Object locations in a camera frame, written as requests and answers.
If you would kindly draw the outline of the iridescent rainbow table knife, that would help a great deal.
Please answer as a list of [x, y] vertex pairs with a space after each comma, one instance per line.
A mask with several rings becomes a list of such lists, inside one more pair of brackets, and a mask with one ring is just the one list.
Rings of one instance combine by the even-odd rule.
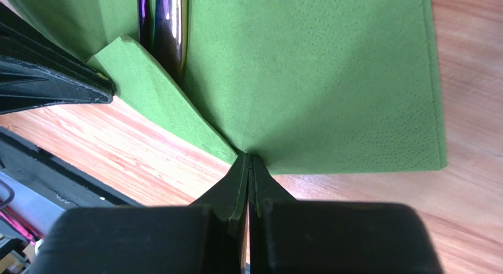
[[156, 0], [153, 56], [177, 83], [185, 72], [188, 38], [188, 0]]

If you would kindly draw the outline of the dark purple spoon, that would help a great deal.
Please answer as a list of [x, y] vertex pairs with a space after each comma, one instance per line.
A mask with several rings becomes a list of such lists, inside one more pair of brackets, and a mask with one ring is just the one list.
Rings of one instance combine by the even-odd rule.
[[138, 41], [145, 48], [151, 46], [150, 0], [137, 0], [138, 2]]

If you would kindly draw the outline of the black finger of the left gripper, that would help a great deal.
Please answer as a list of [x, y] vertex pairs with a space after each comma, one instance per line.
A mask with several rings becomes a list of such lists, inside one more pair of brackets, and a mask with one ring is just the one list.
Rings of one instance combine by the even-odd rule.
[[1, 5], [1, 114], [67, 104], [109, 104], [114, 83]]

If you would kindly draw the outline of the green paper napkin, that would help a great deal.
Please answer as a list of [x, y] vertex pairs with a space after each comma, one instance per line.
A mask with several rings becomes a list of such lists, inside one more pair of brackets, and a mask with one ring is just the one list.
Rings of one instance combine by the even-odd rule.
[[136, 0], [8, 2], [138, 113], [228, 163], [247, 152], [272, 174], [447, 164], [431, 0], [188, 0], [181, 84], [136, 41]]

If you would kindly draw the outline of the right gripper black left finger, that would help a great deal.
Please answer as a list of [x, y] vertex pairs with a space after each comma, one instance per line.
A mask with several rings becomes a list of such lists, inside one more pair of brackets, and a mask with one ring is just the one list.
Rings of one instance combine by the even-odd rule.
[[229, 171], [192, 205], [208, 208], [205, 269], [246, 273], [250, 156], [237, 157]]

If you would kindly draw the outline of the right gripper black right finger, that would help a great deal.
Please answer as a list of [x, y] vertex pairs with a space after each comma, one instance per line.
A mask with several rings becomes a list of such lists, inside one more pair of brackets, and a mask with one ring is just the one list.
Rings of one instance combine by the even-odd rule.
[[265, 200], [296, 201], [269, 173], [262, 158], [250, 155], [248, 175], [250, 217], [250, 272], [267, 273], [267, 239], [263, 211]]

